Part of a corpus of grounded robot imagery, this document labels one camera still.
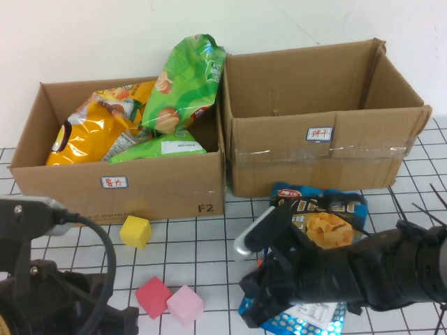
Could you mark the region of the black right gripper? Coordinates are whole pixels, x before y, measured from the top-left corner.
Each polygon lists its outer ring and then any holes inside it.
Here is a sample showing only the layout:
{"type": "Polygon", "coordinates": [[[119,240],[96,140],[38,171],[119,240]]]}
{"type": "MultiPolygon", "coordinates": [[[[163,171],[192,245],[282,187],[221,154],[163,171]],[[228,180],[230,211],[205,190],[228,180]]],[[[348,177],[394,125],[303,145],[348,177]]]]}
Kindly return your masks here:
{"type": "Polygon", "coordinates": [[[239,256],[271,249],[263,264],[239,282],[251,308],[242,313],[257,328],[297,304],[350,302],[353,277],[346,256],[318,247],[292,222],[298,201],[271,206],[239,236],[239,256]]]}

